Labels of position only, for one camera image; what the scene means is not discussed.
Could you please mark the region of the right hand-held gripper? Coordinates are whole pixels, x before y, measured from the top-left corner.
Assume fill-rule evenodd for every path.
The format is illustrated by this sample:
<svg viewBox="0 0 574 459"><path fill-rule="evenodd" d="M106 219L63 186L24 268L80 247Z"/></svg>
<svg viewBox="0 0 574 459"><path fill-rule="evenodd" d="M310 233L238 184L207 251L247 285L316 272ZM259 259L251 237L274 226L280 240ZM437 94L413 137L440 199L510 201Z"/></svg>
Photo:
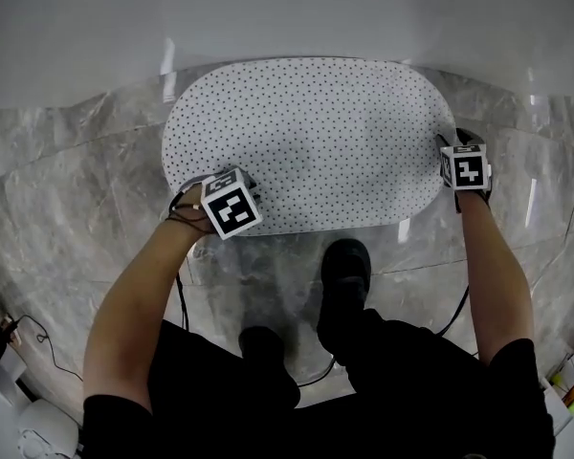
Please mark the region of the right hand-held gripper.
<svg viewBox="0 0 574 459"><path fill-rule="evenodd" d="M487 159L486 145L482 138L468 129L457 128L456 136L460 146L452 146L441 134L435 136L440 154L441 176L445 185L453 191L455 209L461 211L457 196L459 191L473 192L489 205L492 167Z"/></svg>

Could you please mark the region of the person's black clothing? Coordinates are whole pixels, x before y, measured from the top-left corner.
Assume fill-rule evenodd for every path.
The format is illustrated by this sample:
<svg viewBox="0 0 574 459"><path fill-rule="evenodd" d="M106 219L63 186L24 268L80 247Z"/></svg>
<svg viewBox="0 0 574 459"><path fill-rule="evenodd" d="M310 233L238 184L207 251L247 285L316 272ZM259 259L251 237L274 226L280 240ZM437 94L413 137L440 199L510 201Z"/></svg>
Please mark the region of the person's black clothing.
<svg viewBox="0 0 574 459"><path fill-rule="evenodd" d="M164 322L150 408L84 403L83 459L553 459L533 343L489 364L366 310L348 327L350 395L306 407L275 353L246 361Z"/></svg>

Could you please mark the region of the white perforated bath mat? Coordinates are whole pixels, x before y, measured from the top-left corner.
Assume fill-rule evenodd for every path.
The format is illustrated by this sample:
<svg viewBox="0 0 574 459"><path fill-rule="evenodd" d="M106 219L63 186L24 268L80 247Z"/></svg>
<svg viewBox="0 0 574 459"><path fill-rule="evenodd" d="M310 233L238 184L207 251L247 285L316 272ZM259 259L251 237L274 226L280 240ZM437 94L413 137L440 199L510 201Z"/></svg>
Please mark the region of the white perforated bath mat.
<svg viewBox="0 0 574 459"><path fill-rule="evenodd" d="M409 66L333 57L237 62L196 79L165 124L169 187L238 166L255 181L252 235L399 223L441 191L435 138L455 121Z"/></svg>

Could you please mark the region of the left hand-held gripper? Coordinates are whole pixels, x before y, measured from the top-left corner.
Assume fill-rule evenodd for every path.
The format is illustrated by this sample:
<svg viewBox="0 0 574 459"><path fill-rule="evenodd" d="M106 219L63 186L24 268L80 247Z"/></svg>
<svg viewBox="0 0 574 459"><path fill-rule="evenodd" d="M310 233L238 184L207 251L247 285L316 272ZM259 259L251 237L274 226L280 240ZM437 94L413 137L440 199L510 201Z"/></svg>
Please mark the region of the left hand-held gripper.
<svg viewBox="0 0 574 459"><path fill-rule="evenodd" d="M201 187L200 202L193 203L190 208L203 210L222 240L261 223L262 216L251 193L256 183L239 166L186 181L177 190L177 207L184 195L197 185Z"/></svg>

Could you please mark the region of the white rectangular bathtub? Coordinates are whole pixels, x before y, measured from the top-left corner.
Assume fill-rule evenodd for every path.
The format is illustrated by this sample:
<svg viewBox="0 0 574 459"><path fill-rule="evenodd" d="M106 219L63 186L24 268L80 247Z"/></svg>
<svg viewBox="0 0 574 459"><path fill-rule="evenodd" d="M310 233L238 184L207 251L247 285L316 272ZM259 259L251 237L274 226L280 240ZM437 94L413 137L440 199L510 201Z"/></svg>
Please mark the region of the white rectangular bathtub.
<svg viewBox="0 0 574 459"><path fill-rule="evenodd" d="M0 108L280 55L403 61L574 96L574 0L0 0Z"/></svg>

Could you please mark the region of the person's black shoe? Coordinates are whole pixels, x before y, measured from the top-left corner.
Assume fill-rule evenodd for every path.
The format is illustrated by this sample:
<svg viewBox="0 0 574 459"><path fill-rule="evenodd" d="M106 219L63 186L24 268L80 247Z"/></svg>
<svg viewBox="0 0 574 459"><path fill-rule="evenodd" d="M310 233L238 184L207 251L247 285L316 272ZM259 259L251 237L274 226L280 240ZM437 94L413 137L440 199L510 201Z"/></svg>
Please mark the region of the person's black shoe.
<svg viewBox="0 0 574 459"><path fill-rule="evenodd" d="M284 358L284 343L272 329L264 326L253 326L244 329L238 344L244 359Z"/></svg>
<svg viewBox="0 0 574 459"><path fill-rule="evenodd" d="M322 299L317 333L323 348L337 358L364 313L371 279L367 248L356 239L333 242L324 253L320 276Z"/></svg>

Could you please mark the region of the person's right black shoe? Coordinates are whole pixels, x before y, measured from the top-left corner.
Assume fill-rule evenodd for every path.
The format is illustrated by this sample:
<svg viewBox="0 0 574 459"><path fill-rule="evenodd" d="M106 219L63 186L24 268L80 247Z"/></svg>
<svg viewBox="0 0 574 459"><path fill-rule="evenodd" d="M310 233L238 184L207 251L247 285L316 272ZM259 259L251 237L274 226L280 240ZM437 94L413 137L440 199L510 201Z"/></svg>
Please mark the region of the person's right black shoe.
<svg viewBox="0 0 574 459"><path fill-rule="evenodd" d="M333 242L324 253L320 276L322 299L317 333L323 348L337 358L364 313L371 279L367 248L356 239Z"/></svg>

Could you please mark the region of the person's left black shoe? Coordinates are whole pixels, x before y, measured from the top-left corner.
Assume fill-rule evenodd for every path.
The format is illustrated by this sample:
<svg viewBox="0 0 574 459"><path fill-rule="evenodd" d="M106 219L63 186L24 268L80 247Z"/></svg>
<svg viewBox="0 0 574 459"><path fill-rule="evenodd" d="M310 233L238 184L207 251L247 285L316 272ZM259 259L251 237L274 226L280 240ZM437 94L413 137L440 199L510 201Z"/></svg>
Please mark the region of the person's left black shoe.
<svg viewBox="0 0 574 459"><path fill-rule="evenodd" d="M244 329L238 344L244 359L284 358L284 343L272 329L264 326L253 326Z"/></svg>

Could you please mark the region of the person's left forearm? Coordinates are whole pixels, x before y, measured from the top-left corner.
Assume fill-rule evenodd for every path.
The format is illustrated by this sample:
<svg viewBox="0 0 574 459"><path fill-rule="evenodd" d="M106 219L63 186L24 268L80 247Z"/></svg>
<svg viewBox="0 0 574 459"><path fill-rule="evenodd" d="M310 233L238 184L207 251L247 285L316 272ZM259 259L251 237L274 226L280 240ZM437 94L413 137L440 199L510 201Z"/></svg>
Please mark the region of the person's left forearm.
<svg viewBox="0 0 574 459"><path fill-rule="evenodd" d="M211 233L201 187L160 223L110 288L95 316L83 365L84 397L111 395L151 410L147 379L173 283L192 246Z"/></svg>

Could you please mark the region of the person's right forearm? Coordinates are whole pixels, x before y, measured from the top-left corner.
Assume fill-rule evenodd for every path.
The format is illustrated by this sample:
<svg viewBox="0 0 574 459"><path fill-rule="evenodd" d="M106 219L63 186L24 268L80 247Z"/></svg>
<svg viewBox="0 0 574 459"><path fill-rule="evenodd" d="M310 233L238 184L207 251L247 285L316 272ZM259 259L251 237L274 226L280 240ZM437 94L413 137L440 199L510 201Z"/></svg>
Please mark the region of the person's right forearm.
<svg viewBox="0 0 574 459"><path fill-rule="evenodd" d="M520 263L482 197L459 191L457 200L475 339L479 358L488 364L509 343L534 336L531 292Z"/></svg>

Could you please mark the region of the white rounded fixture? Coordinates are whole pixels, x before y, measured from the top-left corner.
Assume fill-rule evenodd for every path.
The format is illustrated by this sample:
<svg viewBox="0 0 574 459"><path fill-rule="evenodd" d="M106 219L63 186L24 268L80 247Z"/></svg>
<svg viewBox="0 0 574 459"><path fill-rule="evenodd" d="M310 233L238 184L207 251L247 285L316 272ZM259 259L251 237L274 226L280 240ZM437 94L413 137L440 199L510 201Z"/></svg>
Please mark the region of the white rounded fixture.
<svg viewBox="0 0 574 459"><path fill-rule="evenodd" d="M39 399L18 418L17 449L22 459L74 459L77 422L55 405Z"/></svg>

